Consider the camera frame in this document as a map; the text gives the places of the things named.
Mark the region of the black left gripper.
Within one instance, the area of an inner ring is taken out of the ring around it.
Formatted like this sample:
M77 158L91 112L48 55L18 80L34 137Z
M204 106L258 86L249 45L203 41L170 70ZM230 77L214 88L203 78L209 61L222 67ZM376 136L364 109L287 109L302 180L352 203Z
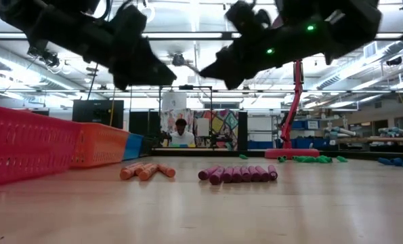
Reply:
M152 53L142 33L147 17L132 3L123 3L106 23L111 35L109 73L120 90L130 85L171 85L176 75Z

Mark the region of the white hanging banner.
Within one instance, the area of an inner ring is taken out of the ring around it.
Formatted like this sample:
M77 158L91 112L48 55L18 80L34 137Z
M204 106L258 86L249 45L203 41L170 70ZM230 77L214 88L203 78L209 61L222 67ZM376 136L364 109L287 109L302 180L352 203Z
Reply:
M178 110L187 108L186 93L168 91L161 96L161 109L162 110Z

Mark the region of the colourful patterned board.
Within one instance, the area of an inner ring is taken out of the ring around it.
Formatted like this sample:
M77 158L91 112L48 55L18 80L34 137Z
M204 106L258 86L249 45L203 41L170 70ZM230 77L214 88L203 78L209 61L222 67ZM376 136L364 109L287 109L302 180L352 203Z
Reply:
M198 118L208 118L210 120L210 134L205 137L198 137L196 134L196 120ZM227 148L228 150L237 150L238 139L238 113L229 109L225 110L191 110L178 109L166 110L160 113L161 132L170 136L175 132L175 122L178 119L185 119L187 122L186 130L193 133L195 145L188 147L198 148ZM185 147L187 145L172 144L171 138L168 139L170 147Z

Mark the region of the black monitor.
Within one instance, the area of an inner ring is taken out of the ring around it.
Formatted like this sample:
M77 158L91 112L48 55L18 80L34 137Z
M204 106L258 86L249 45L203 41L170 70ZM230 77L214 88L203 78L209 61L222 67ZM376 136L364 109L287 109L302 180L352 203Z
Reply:
M72 120L101 123L123 129L124 102L122 100L74 100Z

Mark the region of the black column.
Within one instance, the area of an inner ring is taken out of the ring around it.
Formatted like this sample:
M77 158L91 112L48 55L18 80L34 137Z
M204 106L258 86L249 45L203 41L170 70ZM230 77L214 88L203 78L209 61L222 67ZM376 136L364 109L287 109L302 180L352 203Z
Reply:
M239 151L248 149L248 114L247 112L238 112L238 139L237 145Z

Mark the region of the white paper sheet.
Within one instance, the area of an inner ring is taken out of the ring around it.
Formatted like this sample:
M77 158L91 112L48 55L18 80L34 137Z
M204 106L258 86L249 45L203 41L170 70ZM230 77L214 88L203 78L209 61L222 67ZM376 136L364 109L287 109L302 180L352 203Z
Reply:
M198 118L196 120L196 134L198 137L209 136L210 120L208 118Z

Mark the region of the black plastic basket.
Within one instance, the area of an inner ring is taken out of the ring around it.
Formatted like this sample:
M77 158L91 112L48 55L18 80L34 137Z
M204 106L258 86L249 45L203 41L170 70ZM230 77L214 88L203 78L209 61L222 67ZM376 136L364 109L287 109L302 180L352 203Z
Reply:
M140 157L150 156L153 146L154 146L153 138L143 137L141 147L140 147Z

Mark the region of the blue plastic basket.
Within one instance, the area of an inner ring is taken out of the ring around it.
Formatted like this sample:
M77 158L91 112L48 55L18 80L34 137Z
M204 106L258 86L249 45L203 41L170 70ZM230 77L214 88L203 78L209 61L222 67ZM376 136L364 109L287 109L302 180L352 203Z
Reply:
M142 135L129 134L126 141L125 152L123 154L124 161L137 159L140 157L143 139L144 137Z

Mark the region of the person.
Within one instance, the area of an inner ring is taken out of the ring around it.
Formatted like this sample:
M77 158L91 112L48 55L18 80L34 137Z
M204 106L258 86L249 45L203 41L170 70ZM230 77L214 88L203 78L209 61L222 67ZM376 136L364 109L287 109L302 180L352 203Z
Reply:
M178 119L175 122L176 131L171 133L171 143L187 146L195 145L194 134L186 130L187 122L185 119Z

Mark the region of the orange plastic basket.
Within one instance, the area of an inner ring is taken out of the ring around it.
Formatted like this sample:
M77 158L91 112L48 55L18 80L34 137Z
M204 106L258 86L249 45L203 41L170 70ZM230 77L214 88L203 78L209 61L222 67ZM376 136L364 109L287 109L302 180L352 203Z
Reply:
M99 167L123 160L129 132L100 123L78 123L72 168Z

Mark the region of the blue storage bin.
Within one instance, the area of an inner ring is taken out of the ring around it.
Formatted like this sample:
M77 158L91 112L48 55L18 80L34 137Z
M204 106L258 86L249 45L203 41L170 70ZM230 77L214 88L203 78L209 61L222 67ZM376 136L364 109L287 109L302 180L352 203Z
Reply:
M292 130L318 130L320 122L317 120L298 120L293 121Z
M329 145L329 139L325 138L295 138L291 140L293 148L323 148Z

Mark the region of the red plastic basket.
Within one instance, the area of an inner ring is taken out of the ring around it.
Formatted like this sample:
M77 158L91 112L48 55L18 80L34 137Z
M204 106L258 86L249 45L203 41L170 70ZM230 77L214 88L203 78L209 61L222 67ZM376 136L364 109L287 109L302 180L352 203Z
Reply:
M80 125L0 107L0 185L66 171Z

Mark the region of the white ceiling vent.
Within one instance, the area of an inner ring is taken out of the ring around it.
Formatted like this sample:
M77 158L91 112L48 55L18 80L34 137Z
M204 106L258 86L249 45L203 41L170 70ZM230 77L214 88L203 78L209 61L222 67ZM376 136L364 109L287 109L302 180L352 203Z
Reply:
M378 54L378 51L379 51L378 42L373 41L363 47L364 58L365 59L375 58Z

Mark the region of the black metal rack frame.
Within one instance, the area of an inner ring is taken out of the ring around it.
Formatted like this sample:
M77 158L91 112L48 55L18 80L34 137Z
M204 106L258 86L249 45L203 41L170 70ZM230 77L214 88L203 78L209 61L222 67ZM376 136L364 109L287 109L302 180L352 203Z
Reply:
M164 147L167 148L192 148L192 147L170 147L168 145L168 139L170 138L170 136L168 136L167 134L164 134L163 132L161 132L160 129L160 113L162 111L161 109L161 96L163 93L165 92L183 92L186 93L186 97L187 97L187 108L191 109L191 110L200 110L199 108L196 108L196 105L201 106L203 104L203 102L200 100L203 96L206 97L210 97L212 94L212 88L209 86L197 86L197 85L179 85L179 86L168 86L168 87L160 87L159 88L159 99L158 101L160 102L160 107L158 110L158 115L159 115L159 130L161 133L161 144Z

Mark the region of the black aluminium table frame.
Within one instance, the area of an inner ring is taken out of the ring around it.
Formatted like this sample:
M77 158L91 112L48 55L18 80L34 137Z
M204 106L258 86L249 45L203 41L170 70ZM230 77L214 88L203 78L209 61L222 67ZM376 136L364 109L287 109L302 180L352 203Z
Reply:
M340 150L340 151L320 151L321 155L328 157L342 156L347 159L375 160L382 158L403 158L400 152L365 152L357 150ZM245 155L247 157L264 157L263 150L248 151L228 151L210 148L153 148L150 156L157 157L237 157Z

